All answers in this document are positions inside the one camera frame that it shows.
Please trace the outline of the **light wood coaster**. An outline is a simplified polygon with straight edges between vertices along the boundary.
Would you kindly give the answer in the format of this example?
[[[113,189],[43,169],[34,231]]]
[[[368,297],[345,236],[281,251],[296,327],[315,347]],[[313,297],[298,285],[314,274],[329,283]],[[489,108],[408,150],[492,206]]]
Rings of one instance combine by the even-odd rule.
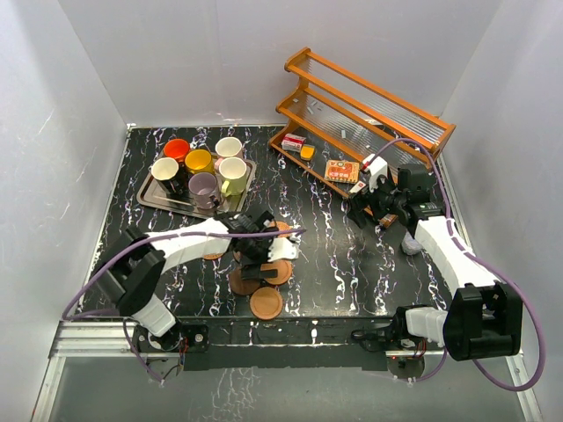
[[[282,306],[281,294],[272,287],[259,288],[250,299],[251,311],[260,320],[271,320],[279,316]]]
[[[280,286],[286,283],[292,275],[292,265],[288,260],[276,260],[275,262],[278,268],[278,275],[272,277],[265,277],[264,281],[270,285]]]

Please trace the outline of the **woven rattan coaster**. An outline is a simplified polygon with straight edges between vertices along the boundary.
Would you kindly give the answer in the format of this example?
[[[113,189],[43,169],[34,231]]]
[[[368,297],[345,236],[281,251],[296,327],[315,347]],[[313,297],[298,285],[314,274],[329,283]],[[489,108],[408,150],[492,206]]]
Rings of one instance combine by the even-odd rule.
[[[203,256],[203,259],[206,260],[216,260],[221,258],[224,255],[225,252],[221,252],[221,253],[214,253],[214,254],[207,254]]]
[[[292,227],[289,226],[286,222],[271,222],[268,230],[269,231],[276,231],[279,232],[277,235],[278,238],[287,238],[294,236],[294,233],[288,233],[288,230],[291,230]]]

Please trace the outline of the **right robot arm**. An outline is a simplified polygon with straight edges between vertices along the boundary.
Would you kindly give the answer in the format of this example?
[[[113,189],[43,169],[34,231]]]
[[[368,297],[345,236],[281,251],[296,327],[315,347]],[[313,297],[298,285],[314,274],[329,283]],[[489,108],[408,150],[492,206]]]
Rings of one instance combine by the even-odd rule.
[[[381,336],[410,349],[423,338],[446,348],[454,360],[477,360],[516,354],[520,349],[523,302],[515,290],[467,257],[465,243],[445,207],[433,199],[432,177],[423,164],[404,164],[393,176],[385,160],[362,163],[369,181],[350,191],[348,217],[359,227],[396,215],[431,258],[445,280],[449,309],[400,307]]]

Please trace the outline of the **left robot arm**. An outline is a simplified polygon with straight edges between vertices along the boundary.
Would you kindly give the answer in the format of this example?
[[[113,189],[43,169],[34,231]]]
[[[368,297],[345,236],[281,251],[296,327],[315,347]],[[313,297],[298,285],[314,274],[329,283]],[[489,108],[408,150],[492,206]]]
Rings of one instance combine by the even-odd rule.
[[[260,273],[264,264],[293,259],[297,249],[290,231],[279,231],[274,216],[221,213],[194,225],[166,232],[127,230],[100,260],[91,277],[121,317],[139,323],[162,351],[181,349],[186,343],[183,324],[156,295],[161,276],[175,266],[208,255],[238,253],[243,273]]]

